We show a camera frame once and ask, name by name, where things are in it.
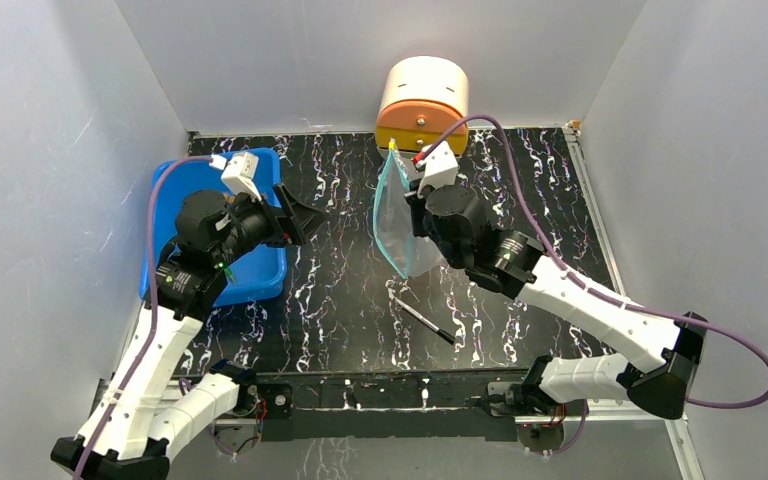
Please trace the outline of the clear zip top bag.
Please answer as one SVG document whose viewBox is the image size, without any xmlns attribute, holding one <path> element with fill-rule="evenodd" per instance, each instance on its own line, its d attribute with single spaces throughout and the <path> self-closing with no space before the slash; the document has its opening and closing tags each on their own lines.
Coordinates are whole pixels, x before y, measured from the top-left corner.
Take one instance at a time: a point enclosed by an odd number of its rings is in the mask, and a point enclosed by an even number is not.
<svg viewBox="0 0 768 480">
<path fill-rule="evenodd" d="M 418 277 L 446 262 L 427 237 L 413 234 L 411 208 L 405 200 L 409 188 L 407 167 L 393 139 L 378 177 L 373 207 L 373 233 L 379 251 L 402 278 Z"/>
</svg>

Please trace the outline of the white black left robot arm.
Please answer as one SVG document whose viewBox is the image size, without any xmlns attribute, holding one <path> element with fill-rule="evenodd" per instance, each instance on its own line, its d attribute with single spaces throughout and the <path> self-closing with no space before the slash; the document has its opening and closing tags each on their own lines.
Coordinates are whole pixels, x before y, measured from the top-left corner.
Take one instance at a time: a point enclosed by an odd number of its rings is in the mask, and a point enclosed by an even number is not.
<svg viewBox="0 0 768 480">
<path fill-rule="evenodd" d="M 76 479 L 164 479 L 172 460 L 220 416 L 246 416 L 262 399 L 253 370 L 221 360 L 181 399 L 159 407 L 186 347 L 210 316 L 229 267 L 259 246 L 303 245 L 326 219 L 283 184 L 280 204 L 216 190 L 187 195 L 175 233 L 155 259 L 134 337 L 101 400 L 51 460 Z"/>
</svg>

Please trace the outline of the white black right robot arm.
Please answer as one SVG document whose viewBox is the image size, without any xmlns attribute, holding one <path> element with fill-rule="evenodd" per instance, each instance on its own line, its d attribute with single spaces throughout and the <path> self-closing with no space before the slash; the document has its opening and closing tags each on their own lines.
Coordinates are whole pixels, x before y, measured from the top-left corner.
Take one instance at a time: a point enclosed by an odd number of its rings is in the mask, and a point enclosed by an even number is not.
<svg viewBox="0 0 768 480">
<path fill-rule="evenodd" d="M 494 225 L 478 197 L 460 185 L 412 191 L 405 201 L 414 235 L 429 239 L 450 267 L 613 351 L 579 359 L 540 356 L 520 386 L 492 395 L 494 404 L 547 414 L 577 400 L 618 400 L 663 419 L 683 415 L 701 361 L 702 328 L 642 313 L 616 292 L 558 266 L 537 239 Z"/>
</svg>

